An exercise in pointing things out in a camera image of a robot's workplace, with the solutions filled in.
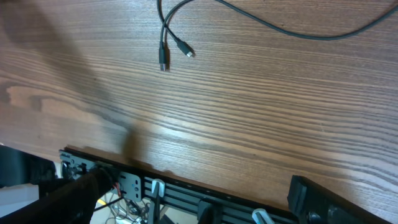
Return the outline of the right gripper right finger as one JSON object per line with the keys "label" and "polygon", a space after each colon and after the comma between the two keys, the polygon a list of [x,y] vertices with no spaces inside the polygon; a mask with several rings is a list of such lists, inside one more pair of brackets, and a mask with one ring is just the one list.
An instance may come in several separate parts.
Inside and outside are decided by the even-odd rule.
{"label": "right gripper right finger", "polygon": [[388,221],[302,176],[292,176],[287,196],[289,211],[299,223],[389,224]]}

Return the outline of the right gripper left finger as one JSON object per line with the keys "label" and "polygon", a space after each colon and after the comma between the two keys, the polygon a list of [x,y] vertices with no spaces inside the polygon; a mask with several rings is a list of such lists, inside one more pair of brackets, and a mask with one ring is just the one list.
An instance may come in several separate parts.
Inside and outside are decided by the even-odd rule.
{"label": "right gripper left finger", "polygon": [[89,223],[100,196],[92,172],[1,218],[1,224]]}

